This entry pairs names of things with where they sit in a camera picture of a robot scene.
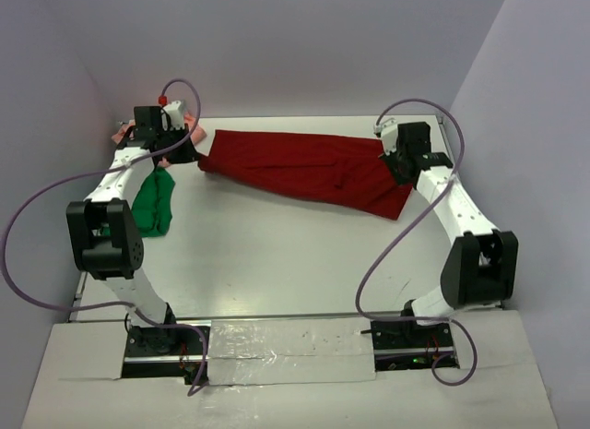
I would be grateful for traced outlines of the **red t-shirt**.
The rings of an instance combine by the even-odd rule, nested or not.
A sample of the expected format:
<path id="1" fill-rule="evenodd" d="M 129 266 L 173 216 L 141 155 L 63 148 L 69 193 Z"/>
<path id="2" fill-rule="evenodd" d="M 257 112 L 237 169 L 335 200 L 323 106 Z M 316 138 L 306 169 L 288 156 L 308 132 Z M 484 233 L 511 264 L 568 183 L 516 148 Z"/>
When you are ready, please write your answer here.
<path id="1" fill-rule="evenodd" d="M 369 138 L 219 129 L 198 167 L 284 197 L 397 220 L 412 186 L 395 181 L 382 151 Z"/>

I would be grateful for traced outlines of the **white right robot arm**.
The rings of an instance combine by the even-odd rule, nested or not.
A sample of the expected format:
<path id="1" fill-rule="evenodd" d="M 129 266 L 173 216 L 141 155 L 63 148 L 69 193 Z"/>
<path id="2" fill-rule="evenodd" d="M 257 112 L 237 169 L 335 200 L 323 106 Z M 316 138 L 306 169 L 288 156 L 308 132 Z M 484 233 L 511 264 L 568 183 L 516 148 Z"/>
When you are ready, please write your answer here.
<path id="1" fill-rule="evenodd" d="M 512 297 L 519 244 L 513 232 L 501 231 L 484 216 L 447 154 L 431 148 L 428 123 L 390 119 L 374 131 L 383 145 L 381 159 L 395 181 L 412 185 L 434 206 L 451 244 L 439 286 L 408 304 L 412 317 L 400 326 L 402 340 L 419 347 L 431 338 L 437 319 Z"/>

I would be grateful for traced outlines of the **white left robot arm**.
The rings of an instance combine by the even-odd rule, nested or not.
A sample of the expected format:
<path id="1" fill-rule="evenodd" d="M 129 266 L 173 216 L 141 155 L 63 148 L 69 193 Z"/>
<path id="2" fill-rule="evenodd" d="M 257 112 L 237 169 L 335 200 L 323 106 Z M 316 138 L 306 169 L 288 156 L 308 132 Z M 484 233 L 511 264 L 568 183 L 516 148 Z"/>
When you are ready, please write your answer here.
<path id="1" fill-rule="evenodd" d="M 170 307 L 142 269 L 144 245 L 130 205 L 161 161 L 176 164 L 200 158 L 185 115 L 183 101 L 135 107 L 135 123 L 118 143 L 109 171 L 84 200 L 66 209 L 77 267 L 125 303 L 133 326 L 154 324 L 147 343 L 163 354 L 179 346 L 181 332 L 171 325 Z"/>

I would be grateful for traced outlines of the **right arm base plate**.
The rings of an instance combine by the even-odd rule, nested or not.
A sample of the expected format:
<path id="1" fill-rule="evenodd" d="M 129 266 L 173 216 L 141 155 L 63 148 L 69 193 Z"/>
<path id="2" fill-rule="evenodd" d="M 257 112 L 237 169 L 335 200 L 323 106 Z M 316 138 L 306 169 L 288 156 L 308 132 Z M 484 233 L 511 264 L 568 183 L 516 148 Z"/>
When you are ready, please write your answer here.
<path id="1" fill-rule="evenodd" d="M 450 327 L 439 323 L 421 326 L 414 321 L 371 321 L 362 331 L 372 339 L 378 372 L 457 367 Z"/>

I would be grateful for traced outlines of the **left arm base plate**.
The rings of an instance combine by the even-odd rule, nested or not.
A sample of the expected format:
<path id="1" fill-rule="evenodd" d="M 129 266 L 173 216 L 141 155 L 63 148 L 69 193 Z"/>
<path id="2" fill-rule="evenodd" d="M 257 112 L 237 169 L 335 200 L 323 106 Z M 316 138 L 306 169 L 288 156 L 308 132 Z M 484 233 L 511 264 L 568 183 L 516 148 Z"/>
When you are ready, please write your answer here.
<path id="1" fill-rule="evenodd" d="M 190 325 L 190 328 L 139 328 L 126 322 L 127 333 L 124 361 L 126 363 L 164 363 L 181 358 L 201 357 L 208 339 L 210 325 Z"/>

